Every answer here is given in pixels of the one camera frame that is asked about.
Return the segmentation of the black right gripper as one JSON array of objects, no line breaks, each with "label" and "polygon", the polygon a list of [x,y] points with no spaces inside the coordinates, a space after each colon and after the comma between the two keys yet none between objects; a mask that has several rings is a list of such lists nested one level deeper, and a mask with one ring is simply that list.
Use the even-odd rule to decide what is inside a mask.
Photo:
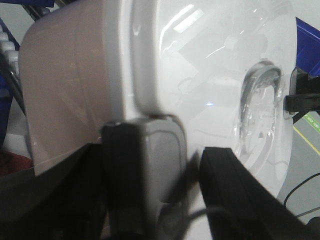
[{"label": "black right gripper", "polygon": [[289,95],[284,99],[287,112],[320,112],[320,76],[311,77],[296,68],[291,75]]}]

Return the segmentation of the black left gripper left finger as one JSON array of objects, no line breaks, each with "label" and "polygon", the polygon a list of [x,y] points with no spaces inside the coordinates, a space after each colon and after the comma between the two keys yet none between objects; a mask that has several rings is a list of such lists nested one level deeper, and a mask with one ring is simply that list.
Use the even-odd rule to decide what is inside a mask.
[{"label": "black left gripper left finger", "polygon": [[159,121],[108,122],[101,131],[110,231],[113,236],[138,235],[156,239],[155,200],[149,193],[147,174],[152,151],[149,137]]}]

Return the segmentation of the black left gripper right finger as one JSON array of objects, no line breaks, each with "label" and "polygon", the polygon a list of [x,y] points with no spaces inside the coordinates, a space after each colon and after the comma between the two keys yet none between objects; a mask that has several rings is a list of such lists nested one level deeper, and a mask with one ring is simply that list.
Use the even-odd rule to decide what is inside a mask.
[{"label": "black left gripper right finger", "polygon": [[206,147],[199,183],[207,208],[224,213],[207,216],[214,240],[318,240],[241,164],[231,149]]}]

